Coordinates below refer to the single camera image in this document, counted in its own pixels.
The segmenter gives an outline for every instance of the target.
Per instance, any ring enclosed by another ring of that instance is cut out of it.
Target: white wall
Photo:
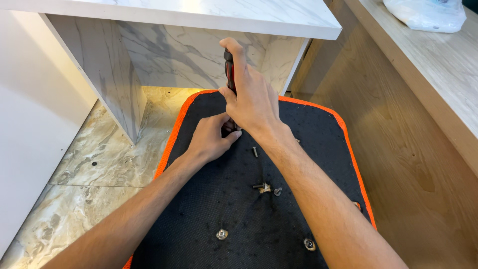
[[[0,10],[0,257],[96,100],[39,14]]]

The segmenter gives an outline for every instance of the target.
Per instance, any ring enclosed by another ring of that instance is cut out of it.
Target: screwdriver handle
[[[226,60],[224,70],[226,72],[226,77],[228,78],[228,88],[237,95],[236,84],[234,84],[234,60],[232,59],[232,54],[228,51],[228,49],[224,51],[224,59]]]

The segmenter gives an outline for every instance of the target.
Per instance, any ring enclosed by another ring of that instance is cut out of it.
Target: left hand
[[[202,118],[197,124],[186,154],[202,160],[204,164],[223,155],[242,134],[242,131],[234,131],[225,138],[221,137],[223,126],[228,131],[233,129],[230,119],[226,112]]]

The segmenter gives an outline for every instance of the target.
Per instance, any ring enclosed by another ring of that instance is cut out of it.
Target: marble floor
[[[135,146],[97,101],[0,269],[40,268],[151,182],[182,104],[202,89],[143,90],[148,102]]]

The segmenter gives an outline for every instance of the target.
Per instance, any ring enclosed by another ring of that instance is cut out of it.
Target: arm
[[[246,64],[244,49],[226,38],[233,54],[237,96],[228,88],[226,111],[250,133],[291,188],[330,268],[407,268],[322,169],[296,142],[279,118],[278,95],[264,77]]]
[[[226,113],[201,119],[188,150],[155,181],[48,262],[53,268],[122,268],[169,202],[206,163],[217,159],[242,134]]]

